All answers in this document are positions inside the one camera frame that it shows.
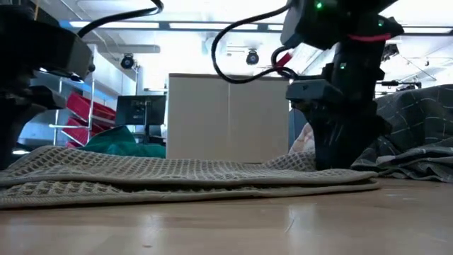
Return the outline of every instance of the plaid cloth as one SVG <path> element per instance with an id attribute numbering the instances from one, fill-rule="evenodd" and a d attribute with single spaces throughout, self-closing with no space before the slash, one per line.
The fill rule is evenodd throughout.
<path id="1" fill-rule="evenodd" d="M 378 115 L 393 126 L 352 164 L 399 179 L 453 183 L 453 85 L 393 93 L 376 99 Z M 307 124 L 291 152 L 314 149 Z"/>

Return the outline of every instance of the checkered fabric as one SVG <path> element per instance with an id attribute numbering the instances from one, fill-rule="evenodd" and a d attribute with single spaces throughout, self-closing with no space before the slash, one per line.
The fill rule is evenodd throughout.
<path id="1" fill-rule="evenodd" d="M 352 168 L 453 182 L 453 85 L 402 91 L 376 102 L 378 114 L 393 131 L 371 144 Z"/>
<path id="2" fill-rule="evenodd" d="M 314 170 L 313 153 L 264 164 L 119 157 L 41 147 L 0 172 L 0 208 L 283 197 L 378 188 L 374 172 Z"/>

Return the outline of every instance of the fluorescent light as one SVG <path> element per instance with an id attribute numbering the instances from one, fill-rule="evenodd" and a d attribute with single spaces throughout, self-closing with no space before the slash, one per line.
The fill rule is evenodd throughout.
<path id="1" fill-rule="evenodd" d="M 15 155 L 25 155 L 28 153 L 30 153 L 30 152 L 24 151 L 23 149 L 18 149 L 18 150 L 13 151 L 13 154 L 15 154 Z"/>
<path id="2" fill-rule="evenodd" d="M 283 30 L 283 25 L 268 25 L 268 30 L 282 31 Z"/>
<path id="3" fill-rule="evenodd" d="M 88 25 L 88 21 L 70 21 L 69 22 L 72 27 L 74 28 L 83 28 L 84 26 Z M 127 22 L 127 21 L 118 21 L 118 22 L 111 22 L 105 25 L 102 25 L 101 28 L 159 28 L 159 23 L 156 22 Z"/>
<path id="4" fill-rule="evenodd" d="M 172 29 L 224 29 L 229 24 L 222 23 L 170 23 L 170 28 Z M 257 30 L 258 25 L 256 24 L 246 24 L 241 25 L 237 30 Z"/>
<path id="5" fill-rule="evenodd" d="M 451 28 L 404 28 L 405 33 L 450 33 Z"/>

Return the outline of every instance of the white cabinet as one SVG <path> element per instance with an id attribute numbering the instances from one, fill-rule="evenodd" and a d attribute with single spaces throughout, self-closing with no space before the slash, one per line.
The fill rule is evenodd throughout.
<path id="1" fill-rule="evenodd" d="M 169 159 L 258 163 L 287 153 L 287 81 L 228 84 L 215 75 L 170 74 Z"/>

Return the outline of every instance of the red cable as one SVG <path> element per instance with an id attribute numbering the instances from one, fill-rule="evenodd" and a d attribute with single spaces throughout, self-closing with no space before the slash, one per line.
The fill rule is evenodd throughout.
<path id="1" fill-rule="evenodd" d="M 374 36 L 359 36 L 359 35 L 348 35 L 349 38 L 353 40 L 358 40 L 360 42 L 366 42 L 366 43 L 373 43 L 373 42 L 381 42 L 381 41 L 386 41 L 391 39 L 391 34 L 390 33 L 385 33 L 383 35 L 374 35 Z"/>
<path id="2" fill-rule="evenodd" d="M 284 67 L 291 59 L 292 59 L 291 53 L 286 52 L 286 54 L 280 60 L 277 61 L 276 66 Z"/>

